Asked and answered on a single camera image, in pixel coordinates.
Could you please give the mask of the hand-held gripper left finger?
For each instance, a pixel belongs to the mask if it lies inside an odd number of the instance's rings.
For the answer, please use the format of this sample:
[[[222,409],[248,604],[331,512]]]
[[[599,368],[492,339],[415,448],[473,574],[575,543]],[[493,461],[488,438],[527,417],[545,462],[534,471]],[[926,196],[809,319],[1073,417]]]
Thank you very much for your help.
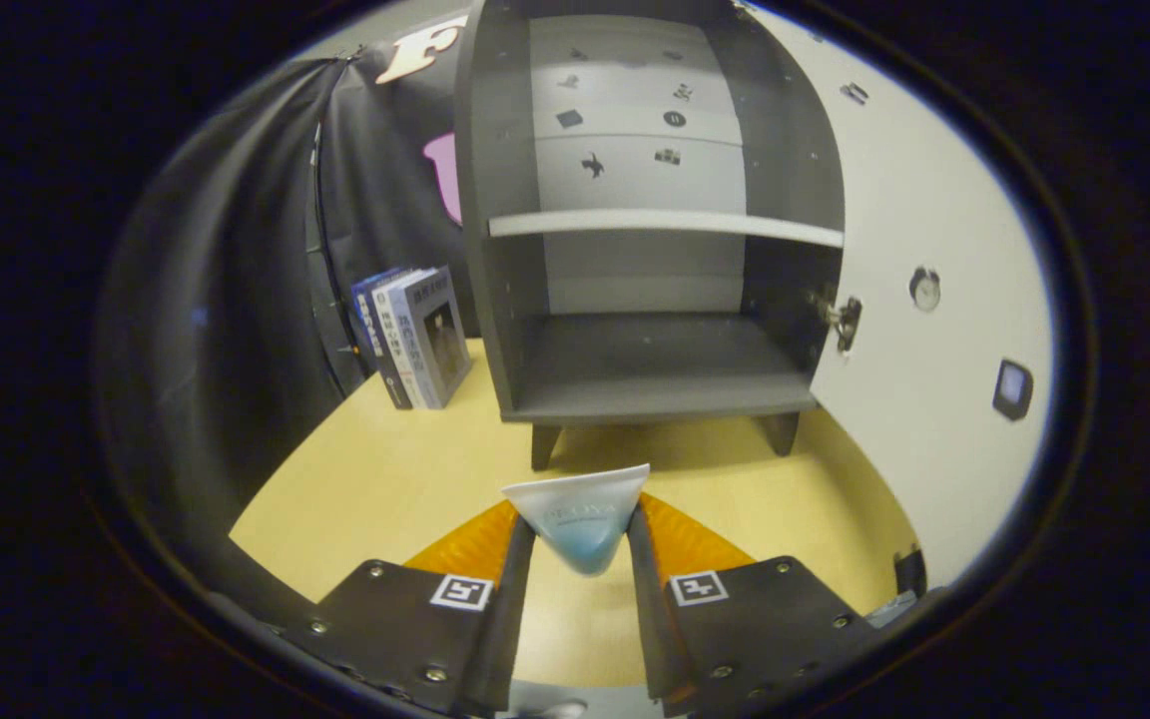
[[[535,538],[511,502],[497,502],[402,564],[366,560],[282,637],[427,713],[501,713]]]

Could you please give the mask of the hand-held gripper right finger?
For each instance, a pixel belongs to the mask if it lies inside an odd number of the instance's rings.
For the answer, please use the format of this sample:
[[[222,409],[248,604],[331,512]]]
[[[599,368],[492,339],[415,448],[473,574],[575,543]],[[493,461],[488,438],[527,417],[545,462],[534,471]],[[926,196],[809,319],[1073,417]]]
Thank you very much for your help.
[[[789,554],[756,560],[649,494],[627,541],[647,695],[667,718],[750,718],[802,705],[879,636]]]

